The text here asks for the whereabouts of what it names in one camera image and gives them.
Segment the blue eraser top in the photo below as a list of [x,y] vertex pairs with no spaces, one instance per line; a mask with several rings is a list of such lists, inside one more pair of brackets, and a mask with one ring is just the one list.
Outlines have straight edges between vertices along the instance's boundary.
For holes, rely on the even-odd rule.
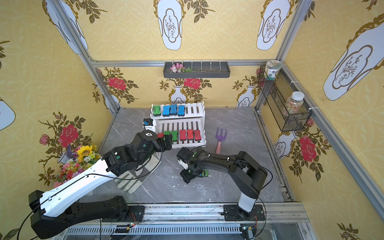
[[177,105],[170,105],[170,115],[175,116],[178,113],[178,106]]
[[170,109],[171,109],[171,106],[169,105],[163,106],[163,112],[162,112],[163,117],[168,117],[170,115]]
[[184,117],[185,116],[185,107],[184,105],[178,106],[177,116],[178,117]]

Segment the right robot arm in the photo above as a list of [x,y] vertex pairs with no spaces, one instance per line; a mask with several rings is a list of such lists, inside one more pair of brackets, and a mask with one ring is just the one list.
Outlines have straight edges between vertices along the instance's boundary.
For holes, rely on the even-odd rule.
[[208,170],[219,171],[230,175],[241,191],[236,205],[223,206],[222,215],[225,221],[265,221],[266,210],[263,205],[255,205],[259,198],[268,170],[261,166],[248,153],[240,151],[236,155],[220,155],[207,152],[202,147],[190,150],[181,148],[177,159],[183,166],[181,177],[188,184],[195,178],[209,175]]

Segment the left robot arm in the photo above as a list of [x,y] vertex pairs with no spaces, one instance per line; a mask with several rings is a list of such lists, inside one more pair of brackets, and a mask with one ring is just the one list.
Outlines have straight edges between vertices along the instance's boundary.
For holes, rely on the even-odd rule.
[[29,195],[31,227],[40,239],[49,239],[65,229],[96,219],[126,221],[133,216],[122,196],[106,201],[80,203],[78,200],[100,185],[136,170],[154,153],[172,149],[172,136],[158,135],[144,130],[135,135],[130,144],[115,147],[105,153],[94,165],[66,183]]

